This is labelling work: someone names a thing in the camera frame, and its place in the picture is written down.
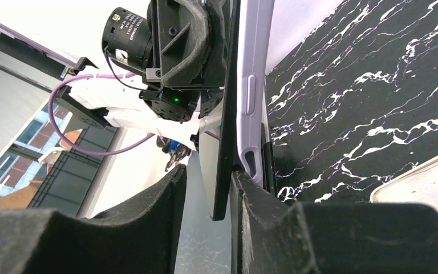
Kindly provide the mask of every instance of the white robotic arm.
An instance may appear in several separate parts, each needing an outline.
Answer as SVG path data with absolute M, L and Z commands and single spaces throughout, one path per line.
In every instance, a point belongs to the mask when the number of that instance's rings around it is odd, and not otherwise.
M 78 75 L 100 74 L 99 69 L 87 66 Z M 123 78 L 122 82 L 132 87 L 140 87 L 141 76 Z M 143 100 L 139 92 L 122 85 L 116 79 L 92 78 L 68 84 L 72 87 L 70 97 L 89 110 L 106 108 L 104 119 L 114 127 L 138 128 L 146 132 L 175 140 L 191 150 L 196 150 L 191 135 L 197 135 L 199 129 L 207 130 L 204 122 L 199 121 L 196 110 L 188 122 L 178 123 L 157 116 Z

